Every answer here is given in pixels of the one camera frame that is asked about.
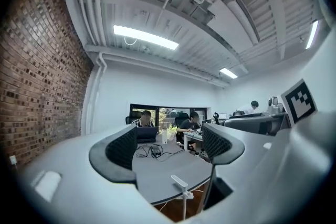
fluorescent light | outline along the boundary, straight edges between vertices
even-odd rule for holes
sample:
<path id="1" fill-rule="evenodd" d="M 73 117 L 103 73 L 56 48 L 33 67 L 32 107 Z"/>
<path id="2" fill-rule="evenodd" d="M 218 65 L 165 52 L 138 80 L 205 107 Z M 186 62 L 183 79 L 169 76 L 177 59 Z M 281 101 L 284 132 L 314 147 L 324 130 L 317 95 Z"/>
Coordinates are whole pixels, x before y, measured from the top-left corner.
<path id="1" fill-rule="evenodd" d="M 220 72 L 224 73 L 225 75 L 233 79 L 238 78 L 235 74 L 233 74 L 230 70 L 227 70 L 226 68 L 221 69 Z"/>
<path id="2" fill-rule="evenodd" d="M 309 49 L 311 44 L 313 43 L 314 36 L 316 33 L 317 25 L 319 24 L 319 21 L 317 20 L 316 22 L 313 23 L 313 28 L 311 29 L 310 37 L 306 46 L 306 49 Z"/>
<path id="3" fill-rule="evenodd" d="M 163 37 L 159 37 L 153 34 L 149 34 L 140 30 L 135 30 L 128 27 L 123 27 L 119 25 L 113 26 L 114 34 L 120 35 L 120 36 L 126 36 L 126 37 L 132 37 L 140 40 L 144 40 L 150 43 L 157 44 L 159 46 L 168 48 L 168 49 L 176 49 L 178 46 L 178 43 L 172 42 L 168 39 L 165 39 Z"/>

white ceiling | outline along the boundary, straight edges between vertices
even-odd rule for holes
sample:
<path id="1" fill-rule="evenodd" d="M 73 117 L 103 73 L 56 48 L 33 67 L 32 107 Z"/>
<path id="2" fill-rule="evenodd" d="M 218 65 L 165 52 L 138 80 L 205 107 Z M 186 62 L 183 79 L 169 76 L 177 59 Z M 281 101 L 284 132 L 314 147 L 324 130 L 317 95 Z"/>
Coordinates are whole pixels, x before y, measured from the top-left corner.
<path id="1" fill-rule="evenodd" d="M 163 10 L 165 1 L 82 0 L 87 44 L 99 46 L 94 51 L 120 48 L 132 50 L 139 56 L 156 56 L 215 79 L 230 81 L 219 74 L 221 68 L 226 67 L 241 77 L 303 53 L 312 22 L 321 19 L 317 0 L 242 0 L 256 26 L 260 42 L 237 53 L 207 26 L 213 18 L 207 10 L 211 0 L 202 4 L 193 0 L 169 0 Z M 144 30 L 175 41 L 179 46 L 172 51 L 140 40 L 129 46 L 123 37 L 113 34 L 113 25 Z M 86 49 L 93 51 L 92 46 Z"/>

brick wall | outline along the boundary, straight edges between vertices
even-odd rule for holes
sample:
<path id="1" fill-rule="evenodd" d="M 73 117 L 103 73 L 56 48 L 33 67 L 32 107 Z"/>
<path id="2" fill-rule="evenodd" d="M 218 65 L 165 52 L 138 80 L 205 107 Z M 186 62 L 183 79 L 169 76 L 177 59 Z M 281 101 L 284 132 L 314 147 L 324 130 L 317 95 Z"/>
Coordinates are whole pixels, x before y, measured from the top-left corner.
<path id="1" fill-rule="evenodd" d="M 65 0 L 13 0 L 0 24 L 0 143 L 22 167 L 80 135 L 92 62 Z"/>

